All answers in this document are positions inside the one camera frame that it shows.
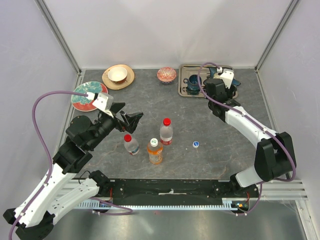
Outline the tall red-cap clear bottle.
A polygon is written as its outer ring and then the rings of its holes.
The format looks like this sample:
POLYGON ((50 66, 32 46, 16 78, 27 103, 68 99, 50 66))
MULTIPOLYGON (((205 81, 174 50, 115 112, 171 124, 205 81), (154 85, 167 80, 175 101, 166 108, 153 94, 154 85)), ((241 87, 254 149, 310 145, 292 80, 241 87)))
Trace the tall red-cap clear bottle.
POLYGON ((159 129, 160 141, 163 145, 168 146, 173 140, 173 126, 170 118, 164 118, 159 129))

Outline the blue white Pocari cap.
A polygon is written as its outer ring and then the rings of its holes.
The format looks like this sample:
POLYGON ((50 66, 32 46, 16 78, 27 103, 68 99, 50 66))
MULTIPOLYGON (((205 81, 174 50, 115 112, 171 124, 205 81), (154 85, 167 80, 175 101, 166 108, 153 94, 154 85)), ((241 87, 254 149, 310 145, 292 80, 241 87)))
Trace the blue white Pocari cap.
POLYGON ((198 141, 194 141, 194 142, 192 143, 192 146, 193 146, 194 148, 198 148, 199 145, 200 145, 200 143, 199 143, 198 141))

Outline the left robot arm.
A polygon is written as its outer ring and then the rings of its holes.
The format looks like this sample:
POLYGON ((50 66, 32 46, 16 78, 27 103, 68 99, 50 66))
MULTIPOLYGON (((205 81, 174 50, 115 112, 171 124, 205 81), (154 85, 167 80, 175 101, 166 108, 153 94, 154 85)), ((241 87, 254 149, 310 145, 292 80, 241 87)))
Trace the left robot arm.
POLYGON ((21 240, 43 240, 54 225, 82 201, 110 191, 110 180, 101 171, 90 173, 66 195, 56 198, 93 157, 92 152, 109 133, 116 129, 132 134, 143 117, 142 112, 125 113, 124 102, 111 105, 111 114, 98 112, 91 121, 86 115, 76 116, 66 129, 67 137, 52 159, 50 168, 32 194, 17 208, 7 209, 3 217, 12 225, 11 232, 21 240))

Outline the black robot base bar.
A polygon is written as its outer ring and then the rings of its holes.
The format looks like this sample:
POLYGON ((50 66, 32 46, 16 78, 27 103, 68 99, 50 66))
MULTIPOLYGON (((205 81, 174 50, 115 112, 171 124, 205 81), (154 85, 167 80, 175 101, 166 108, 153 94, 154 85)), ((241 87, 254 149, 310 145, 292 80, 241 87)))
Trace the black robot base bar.
POLYGON ((111 179, 98 192, 116 205, 218 204, 223 198, 247 199, 259 195, 258 187, 234 187, 227 181, 209 179, 111 179))

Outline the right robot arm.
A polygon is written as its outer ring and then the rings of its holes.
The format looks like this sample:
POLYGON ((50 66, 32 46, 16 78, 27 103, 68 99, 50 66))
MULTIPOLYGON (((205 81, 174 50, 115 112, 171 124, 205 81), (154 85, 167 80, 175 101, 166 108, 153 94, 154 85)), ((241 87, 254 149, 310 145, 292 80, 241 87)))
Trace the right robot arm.
POLYGON ((238 130, 255 147, 253 165, 230 177, 229 191, 233 196, 242 196, 252 185, 280 180, 283 175, 296 173, 293 141, 287 132, 278 133, 249 115, 232 98, 231 90, 222 79, 208 78, 204 87, 212 113, 238 130))

